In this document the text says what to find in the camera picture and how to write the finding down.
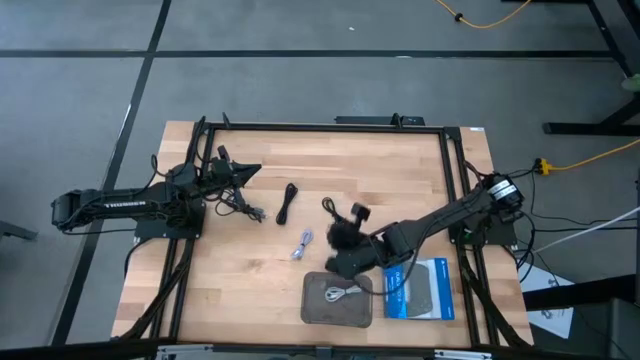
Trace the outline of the dark grey cabinet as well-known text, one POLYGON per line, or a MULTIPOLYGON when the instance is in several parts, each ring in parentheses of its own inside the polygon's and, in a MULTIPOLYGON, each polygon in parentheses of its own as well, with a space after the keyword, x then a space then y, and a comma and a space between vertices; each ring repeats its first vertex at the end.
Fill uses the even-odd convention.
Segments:
POLYGON ((640 306, 612 299, 606 340, 608 358, 640 360, 640 306))

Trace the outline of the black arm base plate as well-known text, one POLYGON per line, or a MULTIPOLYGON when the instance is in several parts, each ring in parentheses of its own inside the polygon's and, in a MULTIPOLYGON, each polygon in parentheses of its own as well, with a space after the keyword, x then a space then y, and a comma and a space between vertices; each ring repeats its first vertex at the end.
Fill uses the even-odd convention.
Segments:
POLYGON ((469 246, 511 246, 516 244, 517 239, 512 224, 491 223, 486 220, 476 225, 464 222, 454 225, 451 228, 450 242, 469 246))
POLYGON ((166 220, 141 220, 137 222, 134 235, 141 239, 167 238, 192 239, 199 238, 205 220, 206 204, 196 199, 189 203, 189 215, 185 222, 170 225, 166 220))

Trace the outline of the grey plastic tray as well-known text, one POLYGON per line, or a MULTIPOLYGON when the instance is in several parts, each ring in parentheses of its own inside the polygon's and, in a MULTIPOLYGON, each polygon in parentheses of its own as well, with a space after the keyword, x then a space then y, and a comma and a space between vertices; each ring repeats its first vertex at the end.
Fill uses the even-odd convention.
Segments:
POLYGON ((345 280, 332 273, 309 272, 304 276, 300 316, 304 323, 367 328, 372 323, 372 296, 359 283, 367 276, 345 280))

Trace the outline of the black desk frame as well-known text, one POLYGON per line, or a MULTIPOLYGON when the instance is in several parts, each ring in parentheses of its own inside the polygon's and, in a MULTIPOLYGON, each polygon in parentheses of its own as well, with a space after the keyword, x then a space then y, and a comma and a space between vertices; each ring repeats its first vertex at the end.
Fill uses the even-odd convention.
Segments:
MULTIPOLYGON (((503 58, 507 59, 562 59, 562 60, 613 60, 625 77, 632 75, 621 48, 618 46, 612 31, 594 0, 532 0, 534 3, 584 5, 603 38, 606 50, 532 50, 508 51, 503 58)), ((640 136, 640 125, 630 125, 629 121, 640 115, 640 95, 614 111, 601 121, 595 123, 546 122, 543 132, 548 135, 583 135, 583 136, 640 136)))

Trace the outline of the black aluminium table frame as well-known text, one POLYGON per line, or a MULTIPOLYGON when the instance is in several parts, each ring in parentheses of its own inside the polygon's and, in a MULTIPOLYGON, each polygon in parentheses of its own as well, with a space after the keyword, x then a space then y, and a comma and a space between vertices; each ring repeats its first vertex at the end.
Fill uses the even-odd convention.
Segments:
POLYGON ((420 254, 444 257, 453 278, 455 319, 396 320, 373 298, 369 327, 304 323, 304 276, 322 271, 331 253, 325 197, 341 213, 360 202, 371 209, 366 231, 420 218, 462 193, 459 157, 481 172, 493 169, 485 132, 460 138, 437 128, 395 132, 376 126, 237 123, 214 135, 240 163, 261 164, 244 189, 248 202, 274 216, 288 183, 298 187, 285 225, 255 222, 210 206, 196 241, 177 338, 181 342, 355 347, 467 348, 471 344, 456 251, 446 232, 420 254))

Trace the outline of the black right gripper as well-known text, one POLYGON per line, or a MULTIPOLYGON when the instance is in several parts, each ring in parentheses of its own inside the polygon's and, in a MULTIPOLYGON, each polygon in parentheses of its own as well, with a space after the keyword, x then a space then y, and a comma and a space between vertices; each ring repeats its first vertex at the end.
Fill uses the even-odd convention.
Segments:
POLYGON ((357 275, 389 263, 390 250, 379 239, 395 222, 387 224, 373 233, 365 234, 360 231, 363 222, 369 219, 371 210, 363 204, 354 203, 351 214, 355 221, 338 221, 330 225, 327 241, 334 250, 346 250, 346 257, 337 255, 328 257, 325 269, 344 279, 354 279, 357 275))

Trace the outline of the blue controller box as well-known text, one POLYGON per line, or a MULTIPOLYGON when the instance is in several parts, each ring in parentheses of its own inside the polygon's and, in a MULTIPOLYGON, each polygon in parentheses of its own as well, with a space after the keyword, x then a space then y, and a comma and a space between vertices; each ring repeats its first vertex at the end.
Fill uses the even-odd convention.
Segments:
POLYGON ((454 320, 455 310, 446 258, 419 259, 383 271, 385 315, 403 320, 454 320))

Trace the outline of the white printed paper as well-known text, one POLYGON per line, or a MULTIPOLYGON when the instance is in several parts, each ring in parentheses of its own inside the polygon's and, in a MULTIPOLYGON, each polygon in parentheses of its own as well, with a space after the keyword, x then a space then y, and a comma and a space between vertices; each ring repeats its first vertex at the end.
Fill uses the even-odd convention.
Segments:
MULTIPOLYGON (((557 286, 573 285, 573 282, 538 268, 537 266, 524 266, 518 271, 520 287, 523 293, 557 286)), ((560 338, 568 339, 571 330, 574 308, 561 308, 551 310, 528 310, 529 323, 546 330, 560 338)))

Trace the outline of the grey furniture leg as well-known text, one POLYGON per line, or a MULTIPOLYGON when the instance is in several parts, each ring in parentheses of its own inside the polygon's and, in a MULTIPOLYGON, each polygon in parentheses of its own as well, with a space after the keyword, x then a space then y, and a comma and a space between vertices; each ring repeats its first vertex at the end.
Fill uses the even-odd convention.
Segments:
POLYGON ((0 220, 0 239, 3 237, 16 237, 24 240, 34 240, 38 233, 26 228, 0 220))

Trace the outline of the black floor beam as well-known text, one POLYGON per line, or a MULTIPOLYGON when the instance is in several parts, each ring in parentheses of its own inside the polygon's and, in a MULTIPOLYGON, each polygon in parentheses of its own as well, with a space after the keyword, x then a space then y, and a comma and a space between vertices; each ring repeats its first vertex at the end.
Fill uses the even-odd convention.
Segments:
POLYGON ((568 308, 621 299, 636 303, 640 299, 640 280, 629 274, 602 280, 562 285, 523 293, 528 311, 568 308))

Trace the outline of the silver bar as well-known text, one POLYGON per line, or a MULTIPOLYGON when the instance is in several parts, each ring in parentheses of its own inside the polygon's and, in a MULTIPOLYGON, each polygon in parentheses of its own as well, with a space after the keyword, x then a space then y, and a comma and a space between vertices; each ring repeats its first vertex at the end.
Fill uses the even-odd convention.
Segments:
POLYGON ((496 360, 489 352, 439 348, 353 347, 332 345, 255 345, 255 344, 188 344, 163 345, 158 355, 182 355, 192 353, 273 353, 309 355, 329 360, 347 355, 415 356, 434 360, 496 360))

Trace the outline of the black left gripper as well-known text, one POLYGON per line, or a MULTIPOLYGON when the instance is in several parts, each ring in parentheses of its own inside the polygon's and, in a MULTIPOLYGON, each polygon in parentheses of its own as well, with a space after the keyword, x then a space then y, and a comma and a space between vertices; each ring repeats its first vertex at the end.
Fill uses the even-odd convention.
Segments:
POLYGON ((214 200, 230 208, 245 208, 246 201, 241 188, 261 170, 262 165, 232 161, 224 145, 220 145, 217 150, 219 156, 211 160, 211 175, 216 187, 214 200))

